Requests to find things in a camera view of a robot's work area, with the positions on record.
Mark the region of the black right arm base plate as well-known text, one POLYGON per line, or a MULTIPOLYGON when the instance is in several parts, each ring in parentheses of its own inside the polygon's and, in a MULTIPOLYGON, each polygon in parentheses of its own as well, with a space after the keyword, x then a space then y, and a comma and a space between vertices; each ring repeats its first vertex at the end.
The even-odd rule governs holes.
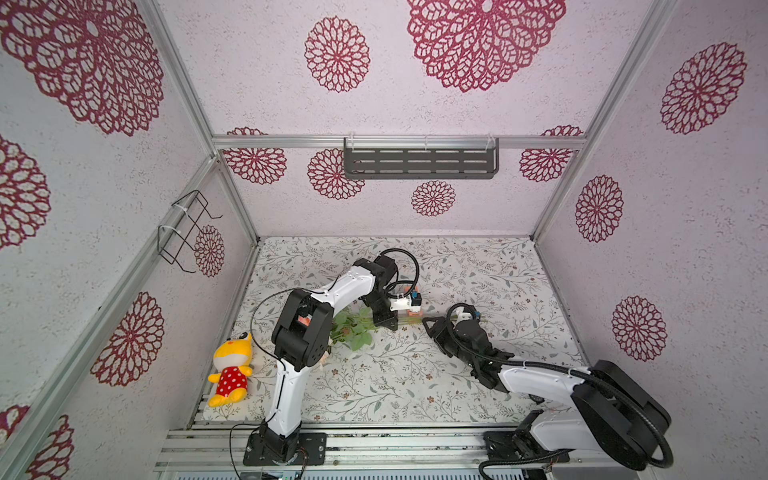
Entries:
POLYGON ((528 431, 487 431, 483 434, 487 465, 524 465, 570 460, 570 450, 547 450, 528 431))

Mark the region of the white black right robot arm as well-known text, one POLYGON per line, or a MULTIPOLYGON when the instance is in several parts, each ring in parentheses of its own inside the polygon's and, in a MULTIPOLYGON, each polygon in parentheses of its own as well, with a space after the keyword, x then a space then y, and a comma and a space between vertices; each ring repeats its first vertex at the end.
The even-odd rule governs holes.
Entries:
POLYGON ((428 317, 423 325, 438 349, 469 366, 483 387, 526 396, 536 405, 515 429, 485 433, 488 458, 480 471, 567 462, 579 451, 633 471, 673 465, 665 437, 670 414, 615 363, 575 368, 517 360, 491 344, 475 313, 458 323, 428 317))

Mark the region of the pink artificial rose stem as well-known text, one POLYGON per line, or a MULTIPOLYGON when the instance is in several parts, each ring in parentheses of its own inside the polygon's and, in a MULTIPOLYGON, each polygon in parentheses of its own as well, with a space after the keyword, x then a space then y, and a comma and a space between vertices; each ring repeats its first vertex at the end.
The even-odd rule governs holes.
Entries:
POLYGON ((332 346, 345 345, 352 351, 358 351, 373 344, 376 329, 371 308, 345 308, 333 319, 330 342, 332 346))

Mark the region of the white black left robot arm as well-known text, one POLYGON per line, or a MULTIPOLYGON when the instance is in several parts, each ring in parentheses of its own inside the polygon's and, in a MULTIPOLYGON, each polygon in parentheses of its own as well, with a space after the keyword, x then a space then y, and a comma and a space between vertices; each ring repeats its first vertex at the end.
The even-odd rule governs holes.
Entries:
POLYGON ((361 300, 372 310, 375 326, 398 326, 398 314, 392 310, 386 290, 396 275, 395 260, 381 254, 373 261, 355 261, 318 291, 291 291, 271 336, 278 377, 272 406, 266 415, 268 432, 287 438, 300 428, 309 374, 327 350, 333 319, 338 313, 361 300))

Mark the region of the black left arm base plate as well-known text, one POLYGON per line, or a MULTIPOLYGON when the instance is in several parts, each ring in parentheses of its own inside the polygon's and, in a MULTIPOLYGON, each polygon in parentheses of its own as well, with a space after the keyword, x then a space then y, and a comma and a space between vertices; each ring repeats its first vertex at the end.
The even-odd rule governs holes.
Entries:
POLYGON ((288 437, 269 430, 254 431, 248 438, 245 466, 318 466, 325 463, 328 436, 325 433, 296 431, 288 437))

